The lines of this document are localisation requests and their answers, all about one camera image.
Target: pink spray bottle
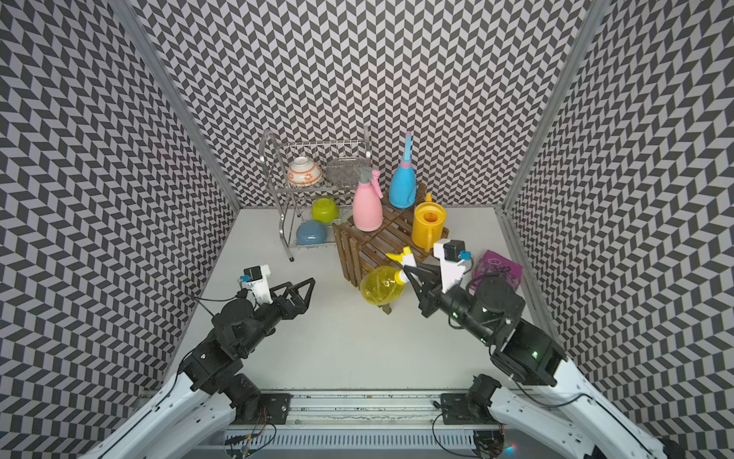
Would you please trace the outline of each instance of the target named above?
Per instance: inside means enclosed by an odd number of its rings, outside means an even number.
[[[355,226],[362,231],[375,231],[382,224],[382,190],[379,188],[379,171],[371,167],[355,167],[360,185],[352,205]]]

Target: chevron patterned wall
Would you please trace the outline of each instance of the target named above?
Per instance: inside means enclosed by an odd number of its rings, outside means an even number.
[[[513,211],[566,348],[734,458],[734,1],[612,5]]]
[[[234,211],[101,0],[3,1],[0,75],[0,458],[69,457],[161,381]]]
[[[370,126],[388,182],[412,130],[441,203],[500,203],[588,4],[133,1],[244,206],[272,205],[255,163],[266,127],[293,141]]]

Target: spray bottle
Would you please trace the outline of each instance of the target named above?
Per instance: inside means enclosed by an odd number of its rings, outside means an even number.
[[[382,224],[382,190],[379,188],[379,171],[370,167],[355,167],[360,184],[352,204],[352,218],[362,231],[375,231]]]
[[[415,202],[415,171],[411,162],[410,150],[413,146],[413,133],[405,137],[405,153],[390,183],[390,204],[398,209],[407,209]]]

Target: spout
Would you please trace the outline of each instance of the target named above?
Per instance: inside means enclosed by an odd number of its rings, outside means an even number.
[[[403,154],[403,162],[410,162],[410,150],[413,148],[413,131],[408,131],[405,136],[405,153]]]

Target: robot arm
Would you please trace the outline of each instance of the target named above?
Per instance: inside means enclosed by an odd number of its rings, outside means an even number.
[[[474,295],[463,289],[463,271],[456,268],[463,249],[461,241],[442,239],[434,246],[439,267],[403,266],[418,307],[425,317],[439,309],[452,317],[490,349],[492,362],[518,388],[532,386],[550,402],[530,403],[479,375],[468,392],[468,410],[475,419],[516,427],[572,459],[683,459],[685,452],[677,444],[658,440],[634,424],[581,374],[558,343],[521,319],[525,300],[499,275],[472,280]],[[558,408],[571,422],[546,408]]]
[[[252,277],[243,279],[246,288],[212,317],[214,328],[182,360],[175,376],[82,459],[177,459],[235,418],[255,420],[261,411],[260,391],[239,373],[242,359],[272,335],[282,319],[308,310],[316,282],[311,278],[268,289],[266,265],[245,270],[248,273]],[[299,291],[306,286],[302,297]],[[257,308],[247,300],[247,287],[257,289]]]

